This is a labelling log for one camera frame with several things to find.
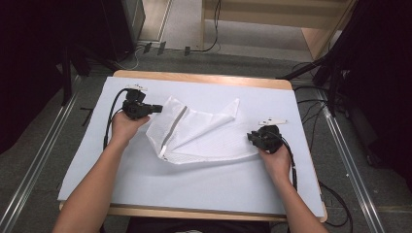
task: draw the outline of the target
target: crumpled white fabric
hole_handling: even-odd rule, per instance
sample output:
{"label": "crumpled white fabric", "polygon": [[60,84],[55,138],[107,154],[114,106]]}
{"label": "crumpled white fabric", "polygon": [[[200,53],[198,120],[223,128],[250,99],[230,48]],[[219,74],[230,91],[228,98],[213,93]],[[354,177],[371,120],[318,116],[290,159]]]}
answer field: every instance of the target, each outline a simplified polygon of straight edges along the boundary
{"label": "crumpled white fabric", "polygon": [[216,114],[193,110],[169,97],[146,135],[161,159],[175,164],[224,161],[257,153],[248,124],[236,120],[239,99]]}

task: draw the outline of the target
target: wire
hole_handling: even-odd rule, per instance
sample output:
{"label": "wire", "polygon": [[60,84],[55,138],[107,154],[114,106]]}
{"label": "wire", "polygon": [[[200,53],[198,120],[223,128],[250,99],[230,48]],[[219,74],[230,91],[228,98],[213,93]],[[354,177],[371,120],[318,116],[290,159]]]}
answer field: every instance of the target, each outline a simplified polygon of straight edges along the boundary
{"label": "wire", "polygon": [[313,107],[315,107],[317,104],[319,104],[319,103],[316,102],[315,104],[311,105],[311,106],[309,107],[308,111],[306,112],[305,116],[303,116],[303,118],[302,118],[300,121],[303,122],[303,120],[309,115],[310,110],[311,110]]}
{"label": "wire", "polygon": [[139,66],[139,59],[137,58],[137,52],[139,50],[142,50],[143,48],[144,48],[144,46],[143,47],[139,47],[139,46],[136,47],[136,51],[134,52],[134,57],[136,58],[136,65],[134,65],[132,68],[125,68],[124,66],[120,65],[117,62],[116,62],[116,64],[118,66],[120,66],[123,70],[134,70],[134,69],[136,69]]}
{"label": "wire", "polygon": [[124,92],[127,91],[128,88],[124,88],[121,91],[119,91],[119,93],[116,95],[115,100],[113,101],[112,104],[112,108],[110,109],[110,113],[109,113],[109,118],[107,120],[107,125],[106,125],[106,133],[103,139],[103,149],[105,149],[107,147],[108,144],[108,140],[109,140],[109,128],[110,128],[110,124],[112,123],[112,119],[113,119],[113,109],[115,108],[116,103],[118,102],[119,96]]}
{"label": "wire", "polygon": [[327,100],[324,100],[324,99],[307,99],[307,100],[297,101],[297,104],[302,104],[302,103],[312,102],[312,101],[319,101],[319,102],[327,103]]}
{"label": "wire", "polygon": [[313,89],[319,89],[319,90],[323,90],[323,91],[329,91],[329,89],[327,89],[327,88],[320,87],[320,86],[315,86],[315,85],[300,85],[297,88],[295,88],[293,91],[297,92],[300,89],[307,89],[307,88],[313,88]]}
{"label": "wire", "polygon": [[[219,17],[221,15],[221,6],[222,6],[222,0],[218,0],[218,3],[216,4],[215,8],[215,16],[214,16],[214,22],[215,22],[215,41],[212,44],[211,47],[209,47],[206,50],[191,50],[190,52],[206,52],[211,50],[216,44],[219,45],[218,51],[221,50],[221,44],[218,43],[218,38],[219,38],[219,32],[218,32],[218,26],[219,26]],[[165,49],[165,50],[175,50],[175,51],[185,51],[185,50],[179,50],[179,49]]]}
{"label": "wire", "polygon": [[323,105],[318,112],[316,113],[316,117],[315,117],[315,122],[313,122],[313,128],[312,128],[312,138],[310,141],[310,146],[309,146],[309,151],[312,152],[312,148],[313,148],[313,142],[315,141],[315,129],[316,129],[316,122],[318,121],[319,118],[319,114],[321,113],[321,111],[326,107],[326,105]]}
{"label": "wire", "polygon": [[[319,66],[319,65],[314,64],[314,62],[310,62],[310,61],[300,62],[300,63],[295,64],[295,65],[292,67],[292,72],[294,71],[294,69],[296,69],[297,66],[303,65],[303,64],[311,64],[311,65],[313,66],[312,69],[315,69],[316,67]],[[309,70],[309,71],[307,71],[307,72],[309,72],[309,74],[312,76],[312,78],[315,78],[315,76],[312,74],[312,70]]]}
{"label": "wire", "polygon": [[293,153],[292,153],[291,147],[289,146],[288,142],[286,141],[286,139],[284,137],[279,137],[277,134],[272,133],[272,132],[267,131],[267,130],[265,130],[264,132],[269,133],[269,134],[275,136],[276,138],[278,138],[279,140],[281,140],[282,144],[285,145],[286,149],[288,150],[289,157],[291,159],[291,166],[292,166],[292,184],[293,184],[294,189],[297,191],[296,164],[294,163]]}
{"label": "wire", "polygon": [[345,212],[346,212],[346,219],[345,219],[344,222],[339,223],[339,224],[334,224],[334,223],[326,222],[326,224],[328,224],[328,225],[330,225],[330,226],[333,226],[333,227],[341,227],[341,226],[345,225],[345,224],[348,222],[348,220],[349,220],[350,232],[351,232],[351,233],[354,232],[354,221],[353,221],[353,219],[352,219],[351,212],[349,211],[349,208],[348,208],[348,206],[346,205],[346,203],[345,203],[345,201],[343,200],[343,198],[342,198],[336,191],[334,191],[334,190],[331,189],[330,187],[326,186],[326,185],[325,185],[324,183],[322,183],[321,181],[318,181],[318,182],[319,182],[319,186],[320,186],[320,187],[323,187],[324,189],[326,189],[330,194],[332,194],[332,195],[336,198],[336,200],[340,203],[340,205],[342,205],[343,209],[345,209]]}
{"label": "wire", "polygon": [[214,17],[214,19],[215,19],[215,42],[213,43],[213,45],[210,47],[210,48],[208,48],[208,49],[206,49],[206,50],[191,50],[190,52],[205,52],[205,51],[209,51],[209,50],[211,50],[214,46],[215,46],[215,44],[216,44],[216,42],[218,41],[218,38],[219,38],[219,32],[218,32],[218,25],[219,25],[219,16],[221,15],[221,7],[222,7],[222,0],[218,0],[218,4],[216,4],[216,8],[215,8],[215,17]]}

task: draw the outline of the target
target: forearm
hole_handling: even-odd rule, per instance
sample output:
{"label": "forearm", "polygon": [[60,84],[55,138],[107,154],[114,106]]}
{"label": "forearm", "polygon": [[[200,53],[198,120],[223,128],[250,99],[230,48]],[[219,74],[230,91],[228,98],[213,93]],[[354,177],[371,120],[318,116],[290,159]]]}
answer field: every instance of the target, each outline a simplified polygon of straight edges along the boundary
{"label": "forearm", "polygon": [[275,182],[281,195],[291,232],[327,232],[289,180]]}
{"label": "forearm", "polygon": [[123,142],[111,142],[65,202],[54,232],[97,232],[108,212]]}

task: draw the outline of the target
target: aluminum rail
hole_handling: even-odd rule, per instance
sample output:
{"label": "aluminum rail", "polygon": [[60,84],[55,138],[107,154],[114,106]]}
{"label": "aluminum rail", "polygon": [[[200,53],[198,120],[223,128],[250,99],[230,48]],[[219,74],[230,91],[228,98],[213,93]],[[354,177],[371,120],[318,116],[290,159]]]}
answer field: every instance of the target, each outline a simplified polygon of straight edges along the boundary
{"label": "aluminum rail", "polygon": [[13,195],[13,198],[10,201],[5,214],[0,220],[0,232],[12,232],[18,216],[20,215],[21,210],[23,209],[28,197],[30,196],[31,191],[33,190],[34,184],[39,178],[40,173],[42,172],[42,169],[49,158],[52,147],[54,146],[54,143],[57,140],[67,117],[72,111],[73,105],[76,102],[78,96],[79,85],[81,82],[82,78],[80,76],[77,76],[76,79],[74,79],[74,93],[67,102],[66,106],[60,108],[60,111],[58,112],[57,117],[55,118],[45,140],[43,141],[43,144],[37,151],[33,162],[31,163],[29,169],[27,170],[27,173],[18,186],[15,194]]}
{"label": "aluminum rail", "polygon": [[[322,91],[318,90],[318,96],[321,99],[327,100],[325,93]],[[324,115],[327,125],[329,126],[330,132],[332,133],[333,139],[339,150],[340,156],[342,157],[343,164],[345,165],[346,171],[348,172],[352,187],[354,188],[354,191],[360,202],[360,207],[363,211],[370,232],[384,233],[385,230],[382,225],[381,219],[379,218],[375,205],[373,204],[369,192],[364,185],[361,174],[358,171],[353,156],[349,151],[348,145],[346,144],[345,138],[343,137],[336,119],[331,115],[327,108],[324,108]]]}

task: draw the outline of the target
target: black cable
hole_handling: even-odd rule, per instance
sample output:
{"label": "black cable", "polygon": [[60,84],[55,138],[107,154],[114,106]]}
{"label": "black cable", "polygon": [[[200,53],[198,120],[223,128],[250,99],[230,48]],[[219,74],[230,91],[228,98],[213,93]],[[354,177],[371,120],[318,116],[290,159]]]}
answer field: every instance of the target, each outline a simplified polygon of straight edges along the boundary
{"label": "black cable", "polygon": [[297,104],[312,102],[312,101],[319,101],[319,102],[322,102],[322,103],[327,103],[327,100],[323,100],[323,99],[307,99],[307,100],[297,101]]}
{"label": "black cable", "polygon": [[218,41],[219,38],[219,33],[218,33],[218,25],[219,25],[219,16],[221,15],[221,7],[222,7],[222,0],[218,0],[218,4],[216,4],[216,8],[215,8],[215,42],[213,43],[213,45],[206,49],[206,50],[191,50],[190,52],[194,51],[194,52],[205,52],[205,51],[209,51],[211,50],[216,42]]}
{"label": "black cable", "polygon": [[103,139],[103,150],[107,147],[108,144],[108,140],[109,140],[109,128],[110,128],[110,124],[112,123],[112,114],[113,114],[113,109],[115,108],[116,102],[118,102],[119,96],[124,92],[127,91],[128,88],[124,88],[121,91],[119,91],[119,93],[116,95],[115,100],[113,101],[112,104],[112,108],[110,109],[110,113],[109,113],[109,118],[107,120],[107,126],[106,126],[106,133],[104,135],[104,139]]}
{"label": "black cable", "polygon": [[354,232],[354,221],[352,219],[352,215],[351,212],[349,211],[348,206],[346,205],[345,201],[343,200],[343,198],[333,189],[331,189],[330,187],[326,186],[324,183],[322,183],[321,181],[319,182],[319,186],[325,188],[330,194],[332,194],[336,200],[340,203],[340,205],[342,205],[343,209],[345,209],[346,212],[346,220],[343,223],[340,224],[333,224],[330,222],[327,222],[328,225],[333,226],[333,227],[341,227],[343,225],[345,225],[348,220],[349,220],[349,224],[350,224],[350,232]]}
{"label": "black cable", "polygon": [[275,136],[276,138],[278,138],[279,140],[282,141],[282,144],[285,145],[286,149],[288,150],[289,153],[289,157],[291,159],[291,167],[292,167],[292,184],[294,189],[297,191],[297,173],[296,173],[296,164],[294,163],[294,159],[293,159],[293,153],[291,150],[291,147],[289,146],[288,142],[286,141],[286,139],[284,137],[279,137],[279,135],[272,133],[270,131],[265,131],[266,133],[269,133],[273,136]]}
{"label": "black cable", "polygon": [[[212,46],[210,48],[208,48],[206,50],[191,50],[190,52],[206,52],[206,51],[211,50],[216,45],[216,43],[218,43],[218,38],[219,38],[218,25],[219,25],[219,17],[221,15],[221,6],[222,6],[222,0],[218,0],[218,4],[216,5],[216,8],[215,8],[215,18],[214,18],[215,33],[216,33],[215,42],[212,44]],[[178,49],[165,49],[165,50],[185,51],[185,50],[178,50]]]}
{"label": "black cable", "polygon": [[[322,91],[324,91],[324,92],[326,92],[326,93],[329,92],[329,89],[328,89],[328,88],[324,88],[324,87],[320,87],[320,86],[315,86],[315,85],[300,85],[300,86],[298,86],[297,88],[295,88],[293,91],[294,91],[294,92],[297,92],[297,91],[300,90],[300,89],[307,89],[307,88],[322,90]],[[345,96],[342,95],[342,94],[336,93],[336,95],[339,96],[339,97],[341,97],[341,98],[345,98]]]}
{"label": "black cable", "polygon": [[323,110],[327,105],[323,105],[316,114],[309,116],[307,119],[302,121],[302,124],[305,124],[309,119],[318,116],[321,113],[321,110]]}
{"label": "black cable", "polygon": [[315,122],[313,122],[312,138],[311,138],[311,142],[310,142],[310,146],[309,146],[309,151],[310,151],[310,152],[312,152],[313,142],[315,141],[314,138],[315,138],[316,122],[318,121],[319,114],[320,114],[321,111],[324,109],[324,107],[326,107],[326,105],[323,105],[323,106],[318,110],[318,113],[316,114],[316,117],[315,117]]}
{"label": "black cable", "polygon": [[[308,64],[308,65],[311,64],[311,65],[313,65],[313,68],[312,68],[312,69],[314,69],[314,68],[316,68],[316,67],[319,66],[319,65],[316,65],[316,64],[314,64],[313,62],[310,62],[310,61],[300,62],[300,63],[295,64],[295,65],[292,67],[292,71],[294,71],[294,69],[295,69],[297,66],[303,65],[303,64]],[[309,74],[312,76],[312,78],[315,78],[315,76],[312,74],[312,70],[309,70]]]}
{"label": "black cable", "polygon": [[304,124],[304,123],[303,123],[303,120],[309,115],[310,110],[311,110],[313,107],[315,107],[317,104],[319,104],[319,103],[316,102],[315,104],[313,104],[313,105],[311,105],[311,106],[309,107],[308,111],[306,111],[305,116],[303,116],[303,118],[300,120],[300,121],[302,121],[302,124]]}

